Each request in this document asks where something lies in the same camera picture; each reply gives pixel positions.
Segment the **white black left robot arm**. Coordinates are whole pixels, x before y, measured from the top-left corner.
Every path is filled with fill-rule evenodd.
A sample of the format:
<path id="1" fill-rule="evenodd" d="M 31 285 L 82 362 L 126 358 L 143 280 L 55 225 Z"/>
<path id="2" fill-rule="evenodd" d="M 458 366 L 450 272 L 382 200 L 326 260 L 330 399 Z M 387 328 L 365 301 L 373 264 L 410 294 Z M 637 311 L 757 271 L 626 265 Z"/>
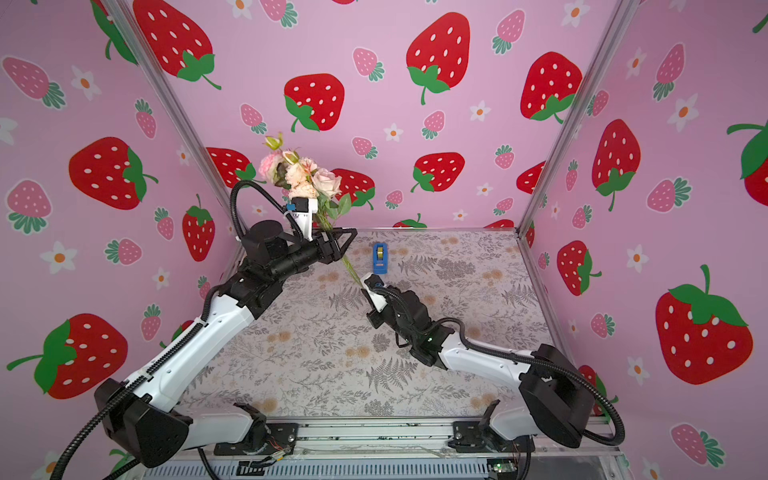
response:
<path id="1" fill-rule="evenodd" d="M 123 382 L 96 391 L 107 435 L 141 465 L 162 465 L 178 452 L 234 444 L 260 454 L 269 445 L 265 416 L 245 403 L 212 413 L 180 413 L 180 397 L 200 371 L 281 295 L 286 280 L 316 263 L 340 260 L 354 228 L 316 229 L 308 238 L 264 220 L 240 237 L 246 251 L 235 275 L 211 289 L 204 311 L 158 356 Z"/>

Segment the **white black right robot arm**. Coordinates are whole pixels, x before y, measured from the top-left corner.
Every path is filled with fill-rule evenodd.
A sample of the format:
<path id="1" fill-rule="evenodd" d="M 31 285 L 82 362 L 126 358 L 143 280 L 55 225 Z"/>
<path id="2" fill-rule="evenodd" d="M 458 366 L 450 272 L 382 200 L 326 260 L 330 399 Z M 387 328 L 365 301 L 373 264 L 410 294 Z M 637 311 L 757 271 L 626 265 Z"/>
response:
<path id="1" fill-rule="evenodd" d="M 405 342 L 399 347 L 428 367 L 479 376 L 497 386 L 516 390 L 525 405 L 501 401 L 484 414 L 482 423 L 504 440 L 544 435 L 569 448 L 581 445 L 595 396 L 591 384 L 555 347 L 542 344 L 534 351 L 505 351 L 473 343 L 466 330 L 452 321 L 430 318 L 412 291 L 365 287 L 374 328 L 387 325 Z"/>

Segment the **pink artificial flower bouquet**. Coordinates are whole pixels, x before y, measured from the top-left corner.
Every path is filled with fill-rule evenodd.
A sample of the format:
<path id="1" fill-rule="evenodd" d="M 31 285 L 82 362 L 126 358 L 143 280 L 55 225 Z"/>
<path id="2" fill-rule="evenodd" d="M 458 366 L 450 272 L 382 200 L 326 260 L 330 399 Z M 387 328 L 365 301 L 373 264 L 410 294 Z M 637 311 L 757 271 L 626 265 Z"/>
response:
<path id="1" fill-rule="evenodd" d="M 316 198 L 318 212 L 313 217 L 313 239 L 321 233 L 329 233 L 336 227 L 335 222 L 350 212 L 353 204 L 351 195 L 342 191 L 342 177 L 298 151 L 287 148 L 280 134 L 268 136 L 264 144 L 269 153 L 257 169 L 259 181 L 256 186 L 268 185 L 283 191 L 283 201 L 277 204 L 277 209 L 288 221 L 290 241 L 294 246 L 307 241 L 286 209 L 286 204 L 293 197 Z M 341 249 L 342 258 L 339 261 L 354 284 L 362 287 L 360 275 L 346 257 L 347 248 Z"/>

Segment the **blue tape dispenser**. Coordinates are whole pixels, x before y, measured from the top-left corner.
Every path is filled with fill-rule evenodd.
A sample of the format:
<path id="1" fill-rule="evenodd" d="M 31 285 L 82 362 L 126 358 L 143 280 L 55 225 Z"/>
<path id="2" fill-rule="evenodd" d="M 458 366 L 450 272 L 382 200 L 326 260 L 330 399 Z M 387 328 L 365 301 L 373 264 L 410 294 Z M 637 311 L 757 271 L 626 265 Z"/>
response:
<path id="1" fill-rule="evenodd" d="M 373 248 L 373 273 L 375 275 L 384 275 L 388 272 L 388 245 L 386 243 L 377 243 Z"/>

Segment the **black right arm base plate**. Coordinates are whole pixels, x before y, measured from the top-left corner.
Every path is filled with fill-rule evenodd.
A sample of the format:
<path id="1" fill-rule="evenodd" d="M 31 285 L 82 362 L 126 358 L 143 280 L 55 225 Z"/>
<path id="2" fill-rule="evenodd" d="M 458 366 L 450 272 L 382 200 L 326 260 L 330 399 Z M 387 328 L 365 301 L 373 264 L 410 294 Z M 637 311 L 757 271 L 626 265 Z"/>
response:
<path id="1" fill-rule="evenodd" d="M 447 446 L 458 453 L 526 454 L 535 451 L 531 437 L 520 436 L 506 440 L 479 421 L 455 421 L 452 423 L 452 432 L 453 436 Z"/>

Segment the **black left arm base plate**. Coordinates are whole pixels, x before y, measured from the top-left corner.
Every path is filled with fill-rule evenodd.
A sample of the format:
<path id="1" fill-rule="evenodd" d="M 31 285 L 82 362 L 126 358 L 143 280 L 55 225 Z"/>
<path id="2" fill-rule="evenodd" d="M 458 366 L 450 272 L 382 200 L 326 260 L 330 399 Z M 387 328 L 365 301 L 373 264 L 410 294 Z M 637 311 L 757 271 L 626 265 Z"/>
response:
<path id="1" fill-rule="evenodd" d="M 298 423 L 260 423 L 252 427 L 245 439 L 238 443 L 218 443 L 214 455 L 225 456 L 261 456 L 274 453 L 291 455 L 298 437 Z"/>

